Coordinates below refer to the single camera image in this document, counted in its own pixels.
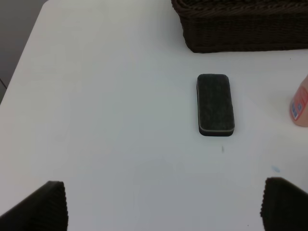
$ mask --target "brown woven basket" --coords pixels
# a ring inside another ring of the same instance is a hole
[[[193,52],[308,48],[308,0],[171,0]]]

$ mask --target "orange bottle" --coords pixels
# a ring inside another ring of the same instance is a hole
[[[300,84],[291,101],[290,113],[296,125],[308,127],[308,76]]]

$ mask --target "gray floor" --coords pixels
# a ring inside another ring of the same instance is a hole
[[[0,102],[46,1],[0,0]]]

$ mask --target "small stain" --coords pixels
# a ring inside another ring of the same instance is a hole
[[[276,166],[271,166],[271,169],[275,172],[278,172],[278,173],[280,172],[280,169]]]

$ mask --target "white tabletop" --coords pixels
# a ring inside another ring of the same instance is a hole
[[[308,191],[308,128],[288,113],[307,64],[192,53],[168,0],[49,1],[0,106],[0,213],[62,180],[70,231],[263,230],[267,177]],[[230,79],[230,137],[199,134],[204,73]]]

